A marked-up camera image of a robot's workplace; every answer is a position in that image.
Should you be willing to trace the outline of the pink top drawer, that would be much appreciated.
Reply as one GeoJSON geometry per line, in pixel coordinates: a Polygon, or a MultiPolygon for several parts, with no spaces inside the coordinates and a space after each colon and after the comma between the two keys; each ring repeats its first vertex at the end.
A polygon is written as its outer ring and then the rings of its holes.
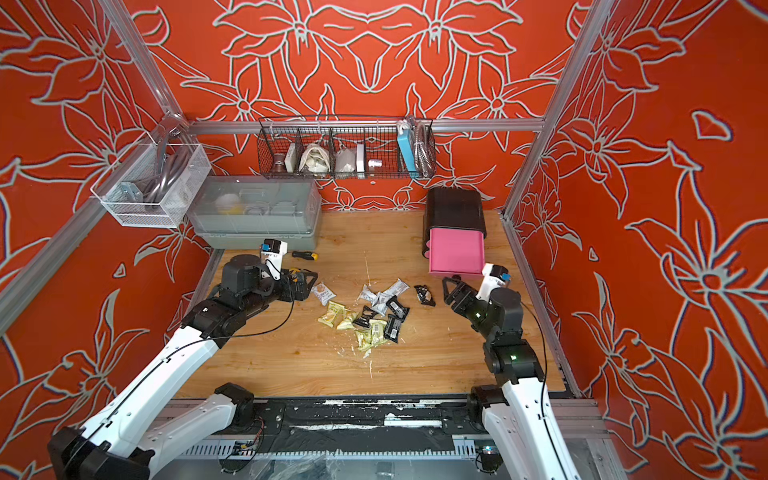
{"type": "Polygon", "coordinates": [[[432,275],[480,276],[485,266],[484,235],[477,230],[432,228],[427,258],[432,275]]]}

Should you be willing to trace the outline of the black cookie packet isolated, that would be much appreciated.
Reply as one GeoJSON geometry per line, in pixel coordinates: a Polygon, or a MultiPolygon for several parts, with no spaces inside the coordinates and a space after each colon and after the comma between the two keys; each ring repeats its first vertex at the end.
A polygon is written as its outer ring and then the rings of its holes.
{"type": "Polygon", "coordinates": [[[427,285],[415,285],[414,286],[417,298],[419,300],[419,303],[421,305],[435,307],[436,302],[433,298],[433,295],[427,285]]]}

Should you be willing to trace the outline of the black cookie packet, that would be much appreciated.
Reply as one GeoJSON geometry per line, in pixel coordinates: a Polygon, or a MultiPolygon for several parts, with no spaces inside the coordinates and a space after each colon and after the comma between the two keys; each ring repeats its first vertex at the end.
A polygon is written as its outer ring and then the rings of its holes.
{"type": "Polygon", "coordinates": [[[396,315],[389,315],[383,334],[384,338],[390,342],[398,343],[402,326],[403,320],[401,318],[396,315]]]}
{"type": "Polygon", "coordinates": [[[368,306],[364,306],[362,312],[352,321],[352,324],[361,329],[369,329],[371,322],[378,317],[378,313],[368,306]]]}
{"type": "Polygon", "coordinates": [[[409,312],[410,308],[404,306],[398,299],[397,296],[392,296],[386,301],[387,308],[392,312],[394,316],[396,316],[398,319],[404,321],[409,312]]]}

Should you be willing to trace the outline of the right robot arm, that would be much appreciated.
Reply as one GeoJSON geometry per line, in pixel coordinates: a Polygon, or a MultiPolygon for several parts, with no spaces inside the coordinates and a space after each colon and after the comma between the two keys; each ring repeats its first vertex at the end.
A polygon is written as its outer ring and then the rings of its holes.
{"type": "Polygon", "coordinates": [[[446,305],[484,339],[485,363],[496,383],[474,387],[468,406],[509,476],[579,479],[551,406],[547,370],[523,338],[520,294],[504,285],[477,290],[457,275],[443,278],[442,287],[446,305]]]}

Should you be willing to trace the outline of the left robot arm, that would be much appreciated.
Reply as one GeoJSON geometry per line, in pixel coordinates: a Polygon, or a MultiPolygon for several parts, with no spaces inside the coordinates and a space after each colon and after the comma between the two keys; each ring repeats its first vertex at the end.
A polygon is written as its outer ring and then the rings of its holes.
{"type": "Polygon", "coordinates": [[[152,424],[187,380],[247,321],[275,301],[306,300],[317,281],[307,269],[285,269],[279,253],[242,254],[224,265],[220,283],[192,307],[149,364],[80,427],[66,427],[47,445],[58,479],[152,479],[206,437],[230,427],[262,428],[253,394],[234,383],[199,405],[152,424]]]}

